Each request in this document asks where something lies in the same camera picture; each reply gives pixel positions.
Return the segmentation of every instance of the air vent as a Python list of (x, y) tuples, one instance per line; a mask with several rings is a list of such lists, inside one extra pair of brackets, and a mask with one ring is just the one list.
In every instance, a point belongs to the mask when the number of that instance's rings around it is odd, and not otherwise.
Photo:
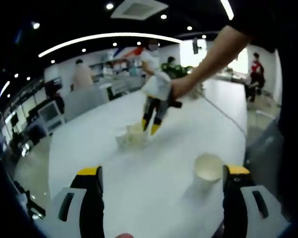
[(115, 9), (111, 18), (146, 20), (167, 7), (155, 0), (125, 0)]

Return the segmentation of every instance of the white table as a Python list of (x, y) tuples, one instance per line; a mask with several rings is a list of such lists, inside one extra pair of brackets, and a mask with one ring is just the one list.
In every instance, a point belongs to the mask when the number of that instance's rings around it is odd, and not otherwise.
[[(206, 96), (246, 129), (242, 85), (205, 83)], [(208, 238), (223, 219), (222, 181), (208, 191), (192, 185), (193, 164), (208, 152), (229, 164), (243, 163), (245, 135), (205, 99), (170, 109), (144, 150), (120, 152), (115, 132), (140, 121), (141, 91), (102, 105), (55, 131), (50, 148), (51, 196), (70, 186), (76, 173), (102, 165), (104, 232), (139, 238)]]

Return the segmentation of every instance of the cable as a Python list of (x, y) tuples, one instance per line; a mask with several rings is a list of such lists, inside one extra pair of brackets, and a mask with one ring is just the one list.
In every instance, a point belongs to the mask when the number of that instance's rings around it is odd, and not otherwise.
[(205, 100), (211, 104), (214, 108), (216, 108), (221, 114), (223, 114), (226, 118), (228, 118), (229, 120), (231, 120), (236, 126), (237, 128), (243, 133), (244, 137), (246, 138), (246, 132), (243, 130), (243, 128), (236, 122), (234, 121), (233, 118), (231, 118), (228, 114), (226, 114), (221, 108), (219, 108), (217, 105), (215, 105), (210, 99), (208, 99), (205, 95), (200, 94), (203, 98), (205, 98)]

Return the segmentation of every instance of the ceiling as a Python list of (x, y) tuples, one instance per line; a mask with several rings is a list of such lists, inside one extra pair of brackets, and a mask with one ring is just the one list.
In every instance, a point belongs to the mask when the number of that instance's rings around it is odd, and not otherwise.
[[(43, 75), (43, 70), (51, 65), (51, 60), (62, 62), (66, 59), (82, 55), (81, 49), (86, 48), (86, 54), (112, 48), (113, 42), (118, 46), (136, 46), (137, 41), (148, 41), (136, 37), (103, 38), (76, 43), (56, 50), (42, 58), (38, 54), (60, 43), (79, 37), (114, 32), (151, 33), (178, 38), (179, 35), (191, 32), (217, 32), (227, 23), (228, 17), (220, 0), (159, 0), (169, 7), (145, 21), (112, 19), (113, 10), (105, 8), (109, 0), (92, 2), (73, 2), (68, 5), (35, 5), (15, 7), (13, 21), (9, 22), (8, 30), (4, 34), (4, 56), (0, 84), (7, 80), (11, 85), (6, 93), (15, 94), (29, 81)], [(111, 0), (117, 7), (122, 0)], [(230, 0), (234, 11), (238, 0)], [(34, 30), (31, 22), (39, 22), (40, 28)], [(216, 34), (207, 34), (207, 39), (214, 39)], [(161, 46), (170, 42), (159, 41)]]

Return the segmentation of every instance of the floor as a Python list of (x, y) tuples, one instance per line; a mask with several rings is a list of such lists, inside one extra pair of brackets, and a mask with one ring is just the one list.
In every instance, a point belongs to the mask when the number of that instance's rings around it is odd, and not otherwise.
[[(257, 114), (262, 111), (276, 117), (280, 108), (265, 96), (257, 97), (254, 104), (248, 105), (247, 144), (254, 141), (272, 120)], [(15, 169), (14, 180), (25, 190), (30, 190), (31, 199), (42, 208), (51, 202), (48, 186), (49, 146), (52, 137), (42, 139), (25, 157), (22, 157)]]

